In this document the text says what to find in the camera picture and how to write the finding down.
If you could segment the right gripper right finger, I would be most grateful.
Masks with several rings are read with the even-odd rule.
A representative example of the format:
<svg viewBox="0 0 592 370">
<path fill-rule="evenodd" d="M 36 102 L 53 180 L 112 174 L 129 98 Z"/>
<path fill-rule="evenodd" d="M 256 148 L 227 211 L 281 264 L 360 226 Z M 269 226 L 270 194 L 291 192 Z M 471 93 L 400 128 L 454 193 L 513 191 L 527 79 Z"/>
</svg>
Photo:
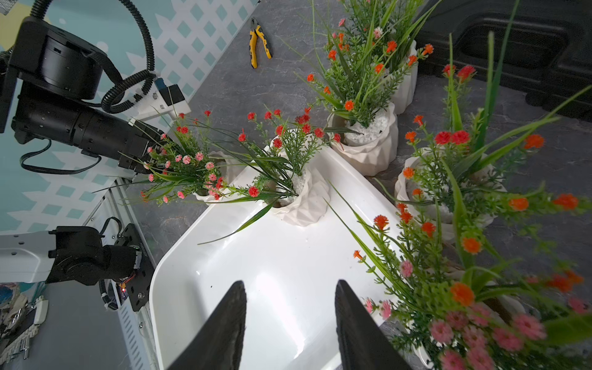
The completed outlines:
<svg viewBox="0 0 592 370">
<path fill-rule="evenodd" d="M 409 369 L 345 280 L 335 289 L 335 318 L 344 369 Z"/>
</svg>

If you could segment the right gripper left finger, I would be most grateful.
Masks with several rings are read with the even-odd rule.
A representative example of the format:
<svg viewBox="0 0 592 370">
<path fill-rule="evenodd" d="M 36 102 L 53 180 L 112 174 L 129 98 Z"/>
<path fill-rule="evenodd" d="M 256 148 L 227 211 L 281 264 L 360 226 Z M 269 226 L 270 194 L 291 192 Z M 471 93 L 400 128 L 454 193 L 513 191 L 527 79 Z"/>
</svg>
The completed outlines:
<svg viewBox="0 0 592 370">
<path fill-rule="evenodd" d="M 238 369 L 244 345 L 247 293 L 234 282 L 170 369 Z"/>
</svg>

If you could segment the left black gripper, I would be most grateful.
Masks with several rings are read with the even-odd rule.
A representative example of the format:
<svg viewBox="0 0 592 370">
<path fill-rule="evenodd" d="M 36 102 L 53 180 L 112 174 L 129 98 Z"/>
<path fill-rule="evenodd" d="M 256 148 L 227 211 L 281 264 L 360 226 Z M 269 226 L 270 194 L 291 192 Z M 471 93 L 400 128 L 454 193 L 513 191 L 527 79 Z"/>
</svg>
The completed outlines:
<svg viewBox="0 0 592 370">
<path fill-rule="evenodd" d="M 140 120 L 128 124 L 123 135 L 123 144 L 119 154 L 118 166 L 136 174 L 149 174 L 145 165 L 151 161 L 148 149 L 161 147 L 161 135 L 164 132 Z"/>
</svg>

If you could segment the pink flower pot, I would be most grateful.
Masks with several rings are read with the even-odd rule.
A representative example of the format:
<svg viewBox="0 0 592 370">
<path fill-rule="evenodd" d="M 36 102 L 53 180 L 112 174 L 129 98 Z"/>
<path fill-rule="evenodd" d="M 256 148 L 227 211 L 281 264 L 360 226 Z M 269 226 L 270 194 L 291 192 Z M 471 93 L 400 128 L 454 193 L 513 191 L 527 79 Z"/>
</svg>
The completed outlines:
<svg viewBox="0 0 592 370">
<path fill-rule="evenodd" d="M 140 200 L 160 206 L 192 196 L 205 202 L 222 199 L 226 186 L 244 166 L 222 150 L 212 149 L 211 116 L 209 109 L 201 119 L 180 113 L 169 124 L 167 134 L 137 127 L 148 139 L 145 153 L 123 154 L 123 159 L 146 173 L 146 179 L 140 181 L 144 186 Z"/>
<path fill-rule="evenodd" d="M 385 291 L 364 308 L 404 328 L 388 346 L 422 349 L 434 369 L 589 369 L 591 308 L 577 297 L 584 276 L 561 259 L 519 273 L 529 257 L 499 253 L 461 186 L 450 186 L 456 261 L 445 254 L 440 217 L 399 203 L 393 218 L 358 218 L 354 259 Z"/>
</svg>

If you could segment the white plastic storage tray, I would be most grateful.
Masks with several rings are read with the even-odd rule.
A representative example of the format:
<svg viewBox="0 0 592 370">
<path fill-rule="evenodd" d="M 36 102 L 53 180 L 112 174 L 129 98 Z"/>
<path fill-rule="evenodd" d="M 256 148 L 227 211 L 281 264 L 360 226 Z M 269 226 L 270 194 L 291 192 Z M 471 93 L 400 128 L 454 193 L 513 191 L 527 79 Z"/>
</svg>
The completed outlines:
<svg viewBox="0 0 592 370">
<path fill-rule="evenodd" d="M 353 256 L 372 240 L 363 225 L 396 210 L 368 180 L 326 148 L 312 164 L 331 183 L 327 212 L 305 228 L 261 203 L 213 204 L 169 249 L 150 287 L 158 365 L 168 368 L 194 339 L 230 286 L 245 284 L 243 369 L 334 369 L 341 358 L 335 288 L 349 283 L 359 298 L 385 299 Z"/>
</svg>

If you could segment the orange flower pot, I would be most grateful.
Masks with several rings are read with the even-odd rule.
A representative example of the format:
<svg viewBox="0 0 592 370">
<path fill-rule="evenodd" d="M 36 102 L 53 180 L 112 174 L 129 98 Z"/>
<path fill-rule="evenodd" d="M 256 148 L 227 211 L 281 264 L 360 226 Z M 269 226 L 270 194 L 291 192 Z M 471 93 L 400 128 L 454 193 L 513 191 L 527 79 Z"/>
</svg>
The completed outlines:
<svg viewBox="0 0 592 370">
<path fill-rule="evenodd" d="M 417 131 L 406 138 L 415 152 L 412 166 L 402 171 L 406 181 L 417 185 L 411 196 L 393 199 L 397 203 L 404 230 L 422 232 L 428 241 L 453 242 L 469 254 L 478 254 L 487 245 L 484 228 L 495 217 L 524 221 L 533 215 L 571 212 L 587 213 L 591 201 L 573 194 L 552 194 L 540 186 L 527 194 L 509 193 L 504 187 L 509 169 L 523 163 L 543 145 L 537 129 L 558 120 L 554 111 L 487 143 L 487 131 L 496 105 L 503 71 L 494 59 L 494 34 L 488 35 L 487 94 L 484 108 L 472 116 L 472 125 L 463 125 L 458 95 L 474 75 L 472 66 L 455 70 L 448 64 L 443 75 L 448 80 L 446 106 L 450 127 L 431 134 L 421 118 Z"/>
</svg>

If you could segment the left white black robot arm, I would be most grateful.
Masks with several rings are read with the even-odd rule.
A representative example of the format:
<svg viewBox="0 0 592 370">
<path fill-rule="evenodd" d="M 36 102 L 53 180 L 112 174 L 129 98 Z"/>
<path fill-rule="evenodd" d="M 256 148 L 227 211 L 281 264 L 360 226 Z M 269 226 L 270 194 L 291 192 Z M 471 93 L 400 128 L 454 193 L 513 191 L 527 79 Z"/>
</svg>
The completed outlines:
<svg viewBox="0 0 592 370">
<path fill-rule="evenodd" d="M 128 77 L 103 50 L 47 23 L 48 1 L 33 4 L 14 46 L 1 54 L 1 126 L 11 128 L 18 143 L 64 143 L 95 163 L 113 159 L 121 168 L 148 172 L 148 151 L 160 145 L 161 132 L 141 121 L 121 120 L 119 114 L 151 90 L 154 48 L 137 7 L 130 1 L 124 6 L 146 50 L 145 69 Z M 105 245 L 95 228 L 61 226 L 2 236 L 1 280 L 95 285 L 127 279 L 144 258 L 137 245 Z"/>
</svg>

